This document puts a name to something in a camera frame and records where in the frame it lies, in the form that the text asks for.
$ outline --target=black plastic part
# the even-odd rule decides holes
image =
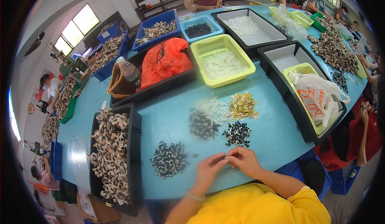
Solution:
[[[141,175],[141,128],[142,116],[134,110],[134,104],[127,104],[119,106],[110,110],[112,113],[127,113],[128,115],[128,133],[127,133],[127,176],[130,192],[130,205],[119,205],[113,202],[112,199],[105,199],[100,195],[103,190],[102,179],[97,177],[92,170],[94,165],[90,162],[90,186],[92,195],[102,203],[112,204],[112,208],[123,212],[130,216],[138,216],[137,210],[143,206],[143,190],[142,190],[142,175]],[[92,124],[91,135],[95,130],[99,129],[99,122],[96,119],[98,113],[94,115],[94,122]],[[90,153],[97,152],[94,147],[96,143],[95,138],[91,137]]]
[[[261,43],[261,44],[254,44],[254,45],[246,45],[243,40],[241,40],[241,38],[239,38],[239,36],[229,27],[227,26],[222,20],[220,20],[217,15],[218,14],[222,14],[222,13],[227,13],[227,12],[232,12],[232,11],[239,11],[239,10],[244,10],[244,9],[247,9],[248,10],[248,13],[247,15],[249,15],[249,12],[253,12],[254,14],[258,15],[259,17],[261,17],[263,20],[265,20],[267,23],[270,23],[269,20],[265,19],[264,17],[262,17],[260,14],[256,13],[255,11],[249,9],[249,8],[243,8],[243,9],[233,9],[233,10],[225,10],[225,11],[221,11],[221,12],[215,12],[215,13],[211,13],[211,16],[214,17],[214,19],[216,21],[218,21],[223,27],[224,27],[224,33],[225,34],[228,34],[230,35],[241,47],[242,49],[247,53],[249,54],[250,52],[254,52],[254,49],[255,48],[259,48],[259,47],[262,47],[262,46],[267,46],[267,45],[272,45],[272,44],[278,44],[278,43],[283,43],[283,42],[287,42],[287,41],[291,41],[292,37],[288,36],[287,34],[285,34],[285,32],[283,32],[281,29],[279,29],[278,27],[276,27],[275,25],[271,24],[275,29],[277,29],[278,31],[280,31],[287,39],[284,39],[284,40],[276,40],[276,41],[271,41],[271,42],[267,42],[267,43]]]
[[[182,37],[182,39],[185,39],[183,37],[183,34],[176,36],[176,38],[180,38],[180,37]],[[127,60],[128,62],[136,66],[140,73],[142,72],[143,60],[150,49],[151,48],[143,50],[142,52],[137,53],[136,55],[132,56]],[[198,71],[198,67],[190,47],[182,49],[180,52],[185,53],[187,57],[191,60],[192,64],[194,65],[192,69],[186,70],[186,71],[183,71],[182,73],[171,76],[170,78],[157,82],[138,92],[133,91],[132,95],[130,95],[127,98],[116,99],[111,96],[110,106],[115,107],[115,106],[120,106],[127,103],[140,104],[147,100],[155,98],[163,93],[166,93],[170,90],[176,89],[178,87],[181,87],[188,83],[196,81],[197,79],[196,72]]]
[[[282,48],[284,46],[289,46],[295,44],[294,55],[297,53],[299,48],[302,48],[307,55],[316,63],[320,69],[320,71],[325,75],[328,81],[333,82],[329,79],[329,77],[325,74],[323,69],[320,67],[320,64],[315,60],[312,54],[298,41],[285,42],[281,44],[269,45],[266,47],[258,48],[257,51],[261,56],[261,60],[259,65],[265,71],[266,75],[272,80],[275,87],[279,91],[282,96],[282,99],[286,102],[289,107],[295,121],[297,122],[298,128],[301,131],[303,140],[305,142],[314,141],[315,145],[320,145],[324,140],[331,134],[334,128],[338,125],[338,123],[342,120],[343,116],[346,113],[346,106],[343,102],[340,102],[342,105],[342,113],[337,117],[334,123],[330,126],[330,128],[325,131],[320,138],[318,138],[317,134],[314,131],[311,120],[306,113],[306,110],[303,108],[300,99],[297,97],[295,91],[290,86],[290,84],[286,81],[283,74],[277,69],[277,67],[269,60],[269,58],[265,55],[265,52]]]

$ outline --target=hand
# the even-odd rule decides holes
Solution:
[[[215,175],[224,167],[229,160],[223,159],[224,152],[211,155],[199,162],[196,167],[196,180],[192,190],[195,194],[203,196],[215,179]]]
[[[372,107],[370,106],[370,103],[368,101],[365,103],[365,107],[366,107],[366,111],[370,113],[370,111],[372,110]]]
[[[232,167],[238,167],[243,173],[254,179],[259,179],[265,171],[258,162],[253,150],[237,146],[226,154],[225,159],[229,160]]]
[[[360,111],[360,114],[361,114],[361,118],[362,118],[362,122],[364,124],[364,126],[368,126],[369,124],[369,115],[368,115],[368,112],[366,110],[363,110],[363,111]]]
[[[360,60],[360,63],[361,63],[361,65],[362,65],[362,67],[363,67],[363,68],[366,68],[365,63],[364,63],[365,57],[363,57],[362,54],[357,55],[357,57],[358,57],[358,59]]]
[[[217,9],[217,8],[222,8],[222,7],[223,7],[222,3],[218,0],[215,8]]]

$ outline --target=red chair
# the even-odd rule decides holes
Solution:
[[[299,7],[298,5],[296,5],[296,4],[291,4],[291,7],[292,7],[293,9],[300,9],[300,7]]]

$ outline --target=brown handbag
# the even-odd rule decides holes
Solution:
[[[107,93],[113,98],[126,98],[136,92],[136,88],[122,74],[121,67],[115,63],[112,69],[111,81]]]

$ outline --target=light blue plastic basket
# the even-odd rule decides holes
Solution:
[[[190,39],[187,36],[185,30],[188,27],[196,25],[196,24],[204,24],[204,23],[206,23],[210,27],[210,29],[211,29],[211,33],[210,34],[206,34],[206,35],[203,35],[203,36],[195,37],[195,38],[192,38],[192,39]],[[201,16],[201,17],[197,17],[197,18],[194,18],[194,19],[190,19],[190,20],[186,20],[184,22],[181,22],[180,23],[180,28],[182,29],[182,33],[186,37],[186,40],[187,40],[187,42],[189,44],[191,44],[191,43],[193,43],[195,41],[201,40],[201,39],[209,38],[209,37],[220,35],[220,34],[224,33],[224,30],[213,19],[211,19],[207,15],[204,15],[204,16]]]

